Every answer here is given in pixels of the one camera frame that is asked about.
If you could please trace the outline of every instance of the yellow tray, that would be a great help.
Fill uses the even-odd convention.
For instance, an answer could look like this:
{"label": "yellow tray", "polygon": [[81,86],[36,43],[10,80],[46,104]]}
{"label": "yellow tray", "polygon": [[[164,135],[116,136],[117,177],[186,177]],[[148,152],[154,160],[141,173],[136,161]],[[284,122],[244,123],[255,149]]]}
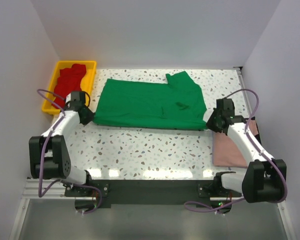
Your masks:
{"label": "yellow tray", "polygon": [[[60,77],[60,69],[71,68],[73,64],[84,64],[86,67],[86,74],[81,80],[80,87],[82,91],[87,92],[91,95],[92,87],[94,85],[97,62],[96,61],[58,61],[56,63],[53,76],[49,84],[49,91],[53,92],[55,86],[57,85],[58,78]],[[55,97],[51,93],[47,93],[46,97],[52,101],[55,100]],[[42,111],[47,114],[57,115],[60,113],[59,109],[56,109],[52,106],[47,100],[43,101]]]}

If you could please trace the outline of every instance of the white wall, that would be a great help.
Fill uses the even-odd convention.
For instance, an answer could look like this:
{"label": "white wall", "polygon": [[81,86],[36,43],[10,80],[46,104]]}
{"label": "white wall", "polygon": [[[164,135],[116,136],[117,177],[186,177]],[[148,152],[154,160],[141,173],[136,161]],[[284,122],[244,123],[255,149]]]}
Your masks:
{"label": "white wall", "polygon": [[63,60],[105,68],[243,66],[280,0],[31,0]]}
{"label": "white wall", "polygon": [[243,67],[243,80],[260,96],[262,142],[287,163],[287,205],[300,239],[300,0],[280,2]]}
{"label": "white wall", "polygon": [[0,240],[8,239],[29,175],[29,138],[49,119],[46,88],[57,54],[29,0],[0,0]]}

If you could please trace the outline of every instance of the green cloth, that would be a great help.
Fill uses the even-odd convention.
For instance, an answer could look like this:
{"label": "green cloth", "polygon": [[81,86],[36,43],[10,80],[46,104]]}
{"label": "green cloth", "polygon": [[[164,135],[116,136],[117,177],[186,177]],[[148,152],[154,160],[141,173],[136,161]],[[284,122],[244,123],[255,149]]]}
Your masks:
{"label": "green cloth", "polygon": [[108,79],[93,122],[115,127],[207,129],[200,86],[185,71],[165,76],[168,84]]}

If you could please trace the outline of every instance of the speckled white surface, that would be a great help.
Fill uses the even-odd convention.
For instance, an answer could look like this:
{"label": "speckled white surface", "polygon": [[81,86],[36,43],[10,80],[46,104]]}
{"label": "speckled white surface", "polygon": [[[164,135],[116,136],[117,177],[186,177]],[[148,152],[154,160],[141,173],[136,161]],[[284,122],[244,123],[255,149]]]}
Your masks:
{"label": "speckled white surface", "polygon": [[[166,84],[182,69],[99,69],[91,94],[95,111],[108,78]],[[235,70],[186,70],[202,88],[208,110],[241,88]],[[236,114],[248,117],[244,95],[232,96]],[[228,170],[212,164],[212,132],[79,125],[67,139],[71,163],[94,179],[210,179]]]}

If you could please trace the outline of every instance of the pink towel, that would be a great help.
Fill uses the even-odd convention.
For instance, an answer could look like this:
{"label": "pink towel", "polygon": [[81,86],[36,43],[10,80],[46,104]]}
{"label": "pink towel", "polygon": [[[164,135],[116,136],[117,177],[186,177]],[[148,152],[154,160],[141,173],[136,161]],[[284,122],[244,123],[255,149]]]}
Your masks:
{"label": "pink towel", "polygon": [[[258,135],[257,122],[251,120],[249,128],[252,134]],[[217,167],[246,168],[247,162],[235,143],[224,133],[213,133],[213,165]]]}

